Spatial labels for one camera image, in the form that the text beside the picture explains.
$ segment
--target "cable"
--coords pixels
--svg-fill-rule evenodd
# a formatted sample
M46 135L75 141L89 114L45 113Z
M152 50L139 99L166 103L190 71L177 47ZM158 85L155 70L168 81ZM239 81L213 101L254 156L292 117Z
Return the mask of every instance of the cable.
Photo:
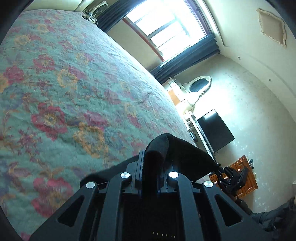
M96 9L96 13L95 13L95 14L93 14L93 16L95 16L95 15L98 13L98 10L99 10L99 8L97 8L97 9Z

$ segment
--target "black television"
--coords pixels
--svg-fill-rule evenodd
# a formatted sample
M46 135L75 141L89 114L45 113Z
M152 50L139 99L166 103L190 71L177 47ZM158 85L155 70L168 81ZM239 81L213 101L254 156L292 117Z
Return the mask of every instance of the black television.
M234 136L214 109L199 118L197 122L213 152L234 140Z

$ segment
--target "floral bedspread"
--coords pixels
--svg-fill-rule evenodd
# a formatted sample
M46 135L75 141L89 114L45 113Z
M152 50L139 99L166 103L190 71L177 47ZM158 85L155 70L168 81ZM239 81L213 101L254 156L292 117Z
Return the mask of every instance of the floral bedspread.
M22 13L0 46L0 205L24 240L91 172L169 132L192 142L156 79L82 13Z

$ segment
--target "wooden dresser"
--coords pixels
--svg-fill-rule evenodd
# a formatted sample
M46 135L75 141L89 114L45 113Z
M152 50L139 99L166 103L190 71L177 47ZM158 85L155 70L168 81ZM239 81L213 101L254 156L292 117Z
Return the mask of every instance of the wooden dresser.
M247 178L247 181L246 181L246 185L243 188L241 188L237 193L237 196L239 198L247 195L248 193L250 193L250 192L252 192L252 191L254 191L255 189L258 188L255 177L254 177L254 174L253 174L252 169L251 169L251 167L250 167L250 165L249 165L249 163L247 161L246 156L242 156L235 163L230 165L230 167L237 170L237 171L242 170L244 167L247 167L249 169L249 174L248 174L248 178ZM217 178L217 176L215 174L211 175L210 179L211 179L212 182L218 181L218 178Z

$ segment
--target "dark curtain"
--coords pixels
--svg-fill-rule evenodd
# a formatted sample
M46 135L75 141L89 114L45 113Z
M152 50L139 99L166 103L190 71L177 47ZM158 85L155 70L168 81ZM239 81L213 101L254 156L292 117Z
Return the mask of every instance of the dark curtain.
M98 27L107 33L131 10L145 0L118 0L97 17Z
M151 70L150 73L159 81L159 83L163 84L170 77L181 73L183 70L209 58L219 51L215 35L210 34L174 58L160 64L155 69Z

